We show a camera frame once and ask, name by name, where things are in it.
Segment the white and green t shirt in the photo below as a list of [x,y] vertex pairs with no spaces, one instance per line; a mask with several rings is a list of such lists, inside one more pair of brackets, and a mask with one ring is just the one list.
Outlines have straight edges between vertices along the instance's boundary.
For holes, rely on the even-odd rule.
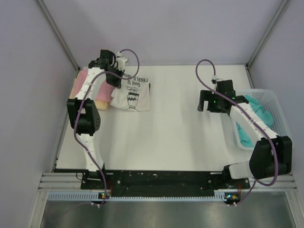
[[144,77],[131,77],[124,74],[121,87],[115,88],[112,92],[110,105],[131,112],[150,111],[150,80]]

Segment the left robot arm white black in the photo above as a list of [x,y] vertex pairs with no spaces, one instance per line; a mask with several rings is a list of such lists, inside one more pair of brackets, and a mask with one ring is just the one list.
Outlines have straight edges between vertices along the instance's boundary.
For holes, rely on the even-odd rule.
[[86,170],[96,172],[102,169],[97,134],[101,126],[101,117],[95,100],[103,82],[113,87],[121,87],[127,58],[121,52],[101,50],[100,57],[89,63],[87,76],[74,98],[67,101],[68,117],[74,137],[83,148]]

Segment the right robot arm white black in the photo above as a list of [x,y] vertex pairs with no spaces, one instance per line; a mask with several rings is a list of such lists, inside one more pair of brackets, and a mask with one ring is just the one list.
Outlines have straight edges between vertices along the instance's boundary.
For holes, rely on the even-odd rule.
[[201,90],[198,111],[204,103],[211,113],[224,113],[245,131],[253,143],[253,151],[248,161],[226,165],[222,183],[233,188],[239,179],[276,178],[289,174],[292,169],[293,143],[290,137],[280,136],[268,127],[252,109],[244,95],[236,95],[232,80],[217,82],[216,90]]

